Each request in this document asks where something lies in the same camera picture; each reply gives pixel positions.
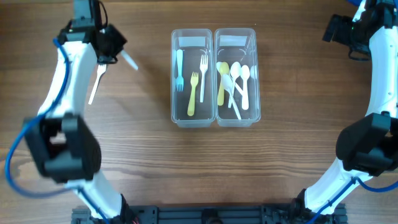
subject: white fork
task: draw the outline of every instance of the white fork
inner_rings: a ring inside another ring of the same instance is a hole
[[[202,55],[200,59],[201,83],[200,83],[200,103],[203,103],[205,97],[205,75],[208,68],[208,56]]]
[[[98,65],[97,79],[95,80],[93,91],[91,91],[91,96],[90,99],[88,100],[89,105],[93,103],[95,93],[97,92],[98,89],[98,84],[100,84],[101,77],[105,74],[106,68],[107,68],[106,64]]]

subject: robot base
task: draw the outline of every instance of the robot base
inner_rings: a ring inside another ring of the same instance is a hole
[[[156,206],[130,206],[139,217],[140,224],[303,224],[307,217],[289,221],[290,204],[265,204],[247,207],[181,207],[159,208]],[[322,215],[314,223],[347,224],[344,204],[336,207],[334,214]],[[103,224],[91,217],[89,209],[74,209],[71,224]],[[118,217],[112,224],[122,224]]]

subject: plastic compartment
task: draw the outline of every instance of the plastic compartment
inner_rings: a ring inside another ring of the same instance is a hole
[[[184,87],[178,92],[175,86],[178,77],[177,50],[183,50],[182,77]],[[208,70],[205,75],[205,95],[200,103],[201,88],[201,56],[208,55]],[[172,121],[181,128],[209,127],[216,118],[216,86],[213,53],[213,38],[208,29],[178,29],[172,32],[171,55],[171,110]],[[199,83],[195,91],[195,113],[188,116],[188,104],[191,95],[192,72],[199,73]]]
[[[234,99],[242,120],[236,117],[233,106],[228,108],[229,94],[224,91],[224,104],[217,106],[217,123],[224,127],[248,127],[261,118],[256,33],[248,28],[225,28],[218,29],[215,36],[215,62],[227,62],[229,68],[234,62],[239,62],[241,66],[247,65],[251,70],[248,80],[248,110],[242,109],[242,96],[236,89],[234,91]],[[218,91],[221,80],[218,72],[216,79]],[[243,87],[242,78],[239,77],[236,83]]]

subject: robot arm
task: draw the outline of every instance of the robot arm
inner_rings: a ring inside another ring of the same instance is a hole
[[[123,223],[128,220],[131,223],[133,215],[128,204],[100,170],[100,145],[82,116],[88,84],[97,63],[116,63],[116,55],[121,52],[133,68],[137,66],[123,50],[125,38],[112,25],[107,26],[107,22],[102,25],[98,0],[74,0],[74,7],[76,19],[58,36],[70,64],[67,87],[59,104],[26,134],[25,140],[40,174],[74,189],[94,218],[119,216]],[[65,70],[65,59],[58,50],[53,82],[39,114],[47,111],[57,97]],[[58,133],[65,135],[64,143],[51,142]]]
[[[353,177],[359,177],[365,182],[385,170],[396,168],[394,156],[389,151],[397,143],[389,141],[387,145],[381,144],[385,141],[385,135],[392,132],[398,106],[398,20],[396,16],[390,17],[390,23],[385,19],[389,18],[389,12],[392,11],[396,12],[392,3],[376,4],[375,1],[363,0],[354,19],[334,15],[323,38],[348,45],[350,53],[357,51],[369,55],[373,70],[371,99],[366,117],[341,132],[334,163],[304,193],[305,208],[315,213],[336,197]],[[370,13],[384,15],[370,18]],[[374,18],[384,18],[385,21],[380,23],[373,21]],[[335,207],[358,185],[351,185],[321,214],[332,214]]]
[[[372,55],[372,89],[366,116],[388,111],[397,117],[398,30],[381,27],[369,40]]]

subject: wood grain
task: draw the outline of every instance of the wood grain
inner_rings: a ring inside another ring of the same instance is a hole
[[[131,205],[289,202],[327,170],[338,134],[368,107],[371,64],[321,41],[332,14],[354,14],[344,1],[107,1],[106,8],[140,69],[123,60],[110,66],[85,119],[107,178]],[[57,60],[51,40],[71,17],[70,3],[0,5],[1,167],[22,119],[47,95]],[[216,122],[179,129],[170,120],[170,34],[222,27],[256,31],[262,119],[247,129]],[[56,188],[40,178],[24,142],[12,170],[24,187]],[[396,178],[386,173],[369,184]],[[356,189],[344,201],[349,222],[397,223],[397,196]],[[1,223],[69,223],[82,205],[72,194],[20,197],[4,172],[0,201]]]

